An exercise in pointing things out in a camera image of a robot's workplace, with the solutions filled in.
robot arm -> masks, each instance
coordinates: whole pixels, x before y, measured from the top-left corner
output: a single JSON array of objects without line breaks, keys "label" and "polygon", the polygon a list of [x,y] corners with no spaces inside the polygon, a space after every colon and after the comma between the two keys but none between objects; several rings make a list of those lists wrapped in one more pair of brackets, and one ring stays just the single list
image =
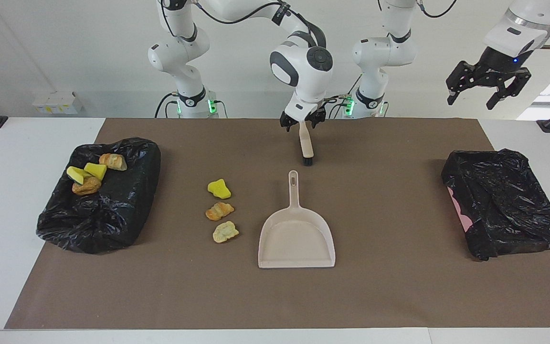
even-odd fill
[{"label": "robot arm", "polygon": [[326,49],[326,39],[317,26],[304,20],[286,2],[267,6],[266,0],[205,0],[222,18],[238,21],[251,11],[265,6],[249,18],[268,18],[289,33],[269,58],[273,75],[282,83],[295,88],[281,116],[281,126],[310,120],[312,126],[326,119],[318,111],[332,77],[332,56]]},{"label": "robot arm", "polygon": [[385,0],[382,9],[388,37],[362,39],[354,46],[354,62],[363,75],[353,92],[354,106],[343,118],[371,117],[383,99],[388,74],[382,67],[408,65],[415,60],[417,45],[411,38],[411,19],[415,0]]},{"label": "robot arm", "polygon": [[[171,37],[149,50],[150,63],[174,77],[182,100],[182,113],[208,111],[207,90],[196,68],[186,65],[209,49],[203,30],[192,21],[190,5],[198,1],[156,0],[159,9],[164,4],[162,26]],[[293,124],[311,120],[313,126],[325,120],[325,113],[317,111],[323,102],[332,76],[332,56],[326,50],[326,39],[310,22],[290,9],[286,2],[266,0],[205,0],[219,17],[229,21],[245,18],[269,18],[290,35],[271,53],[271,70],[275,77],[295,88],[292,99],[282,113],[281,124],[288,129]]]},{"label": "robot arm", "polygon": [[[549,38],[550,1],[515,0],[485,36],[487,48],[478,63],[460,61],[447,78],[447,102],[452,105],[461,91],[475,86],[497,87],[487,102],[488,109],[508,96],[517,96],[532,76],[521,66]],[[511,79],[506,86],[504,82]]]},{"label": "robot arm", "polygon": [[201,81],[201,73],[187,63],[209,50],[207,34],[192,21],[188,0],[154,1],[161,25],[170,35],[148,49],[149,61],[174,78],[182,116],[205,118],[212,112],[209,91]]}]

yellow sponge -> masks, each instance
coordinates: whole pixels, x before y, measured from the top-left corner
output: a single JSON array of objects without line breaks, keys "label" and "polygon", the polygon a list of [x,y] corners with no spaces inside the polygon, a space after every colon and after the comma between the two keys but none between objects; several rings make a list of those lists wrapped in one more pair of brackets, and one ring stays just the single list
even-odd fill
[{"label": "yellow sponge", "polygon": [[86,164],[85,171],[95,176],[101,182],[103,181],[103,177],[105,177],[105,171],[107,171],[107,165],[98,165],[96,163],[90,162]]},{"label": "yellow sponge", "polygon": [[85,170],[82,170],[81,168],[69,166],[67,168],[67,176],[69,178],[73,179],[74,182],[82,185],[84,183],[84,179],[90,177],[90,174],[86,172]]},{"label": "yellow sponge", "polygon": [[223,179],[218,179],[207,185],[207,191],[211,192],[214,196],[223,200],[231,197],[231,190],[226,187],[226,183]]}]

table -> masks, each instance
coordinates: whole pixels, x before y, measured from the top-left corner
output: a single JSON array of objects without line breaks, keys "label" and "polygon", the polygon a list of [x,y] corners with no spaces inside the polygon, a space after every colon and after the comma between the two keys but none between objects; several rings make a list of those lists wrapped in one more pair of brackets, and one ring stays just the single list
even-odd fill
[{"label": "table", "polygon": [[[0,330],[43,245],[32,235],[35,216],[46,204],[69,152],[79,144],[93,142],[102,124],[103,119],[12,118],[0,129]],[[533,122],[481,120],[480,124],[496,150],[518,150],[530,159],[550,198],[550,135],[542,133]],[[147,338],[155,342],[210,343],[257,342],[258,338],[273,343],[543,343],[550,341],[550,329],[0,331],[0,342],[20,343],[137,342]]]}]

black plastic bag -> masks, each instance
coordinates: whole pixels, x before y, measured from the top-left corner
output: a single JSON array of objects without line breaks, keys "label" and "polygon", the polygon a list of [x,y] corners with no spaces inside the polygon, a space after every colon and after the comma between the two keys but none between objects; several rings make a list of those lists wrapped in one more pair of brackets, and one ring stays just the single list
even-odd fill
[{"label": "black plastic bag", "polygon": [[465,226],[472,255],[488,260],[550,250],[550,202],[524,155],[455,150],[441,177],[459,204],[460,217],[472,222]]},{"label": "black plastic bag", "polygon": [[159,184],[159,147],[139,138],[85,144],[74,150],[67,167],[99,163],[105,153],[123,155],[128,170],[108,169],[98,192],[86,196],[72,192],[74,182],[63,172],[37,220],[38,237],[65,250],[84,253],[117,250],[135,242]]}]

croissant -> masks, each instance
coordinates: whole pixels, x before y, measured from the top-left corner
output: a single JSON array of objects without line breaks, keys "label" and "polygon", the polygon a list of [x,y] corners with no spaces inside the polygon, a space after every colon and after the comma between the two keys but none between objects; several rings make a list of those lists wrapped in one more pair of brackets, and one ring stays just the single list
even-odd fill
[{"label": "croissant", "polygon": [[99,157],[99,164],[107,165],[107,168],[111,168],[112,170],[127,170],[127,162],[124,161],[124,157],[120,154],[103,154]]},{"label": "croissant", "polygon": [[85,194],[94,194],[101,187],[101,181],[97,177],[85,178],[82,185],[74,183],[72,186],[72,192],[78,196],[84,196]]},{"label": "croissant", "polygon": [[214,206],[205,212],[205,216],[212,221],[219,221],[221,218],[235,211],[232,205],[228,203],[218,202]]}]

